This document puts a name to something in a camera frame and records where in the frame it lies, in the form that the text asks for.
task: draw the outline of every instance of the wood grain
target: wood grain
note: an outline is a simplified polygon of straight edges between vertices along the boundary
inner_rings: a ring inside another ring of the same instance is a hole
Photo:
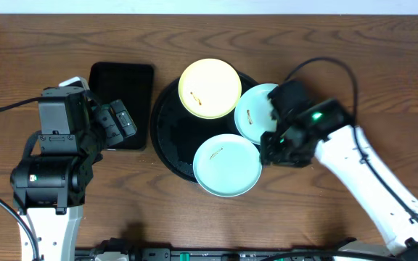
[[[298,63],[337,57],[361,84],[360,123],[380,156],[418,197],[418,17],[0,15],[0,106],[38,96],[98,61],[155,66],[153,100],[197,59],[226,60],[261,83]],[[314,96],[351,105],[344,72],[327,64],[299,74]],[[39,129],[35,104],[0,114],[0,196],[26,138]],[[355,236],[381,244],[345,187],[316,162],[267,167],[248,193],[222,199],[183,181],[143,152],[105,152],[94,166],[78,246],[109,237],[175,247],[328,246]],[[20,255],[15,221],[0,208],[0,260]]]

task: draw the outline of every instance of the black tray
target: black tray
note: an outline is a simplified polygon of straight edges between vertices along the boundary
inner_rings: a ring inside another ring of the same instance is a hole
[[[238,72],[242,94],[258,83]],[[151,141],[160,160],[184,180],[195,182],[193,157],[209,138],[224,133],[239,135],[234,124],[234,110],[215,120],[194,116],[185,109],[179,97],[179,80],[174,80],[157,98],[152,109]]]

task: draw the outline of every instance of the light blue plate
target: light blue plate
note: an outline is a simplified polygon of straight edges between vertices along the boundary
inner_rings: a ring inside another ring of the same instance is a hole
[[[276,130],[276,120],[271,119],[274,107],[267,94],[277,86],[278,84],[275,83],[264,83],[252,87],[241,96],[235,108],[237,130],[254,144],[261,144],[261,136],[264,132]]]
[[[194,176],[216,196],[238,196],[249,191],[261,176],[259,151],[243,138],[221,134],[209,138],[196,151]]]

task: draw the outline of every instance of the white wall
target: white wall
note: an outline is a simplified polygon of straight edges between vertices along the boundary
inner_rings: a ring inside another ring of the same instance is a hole
[[[418,0],[0,0],[0,14],[418,15]]]

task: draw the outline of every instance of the green connector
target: green connector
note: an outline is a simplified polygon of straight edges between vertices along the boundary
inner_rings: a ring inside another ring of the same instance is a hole
[[[180,253],[180,261],[189,261],[189,253]]]

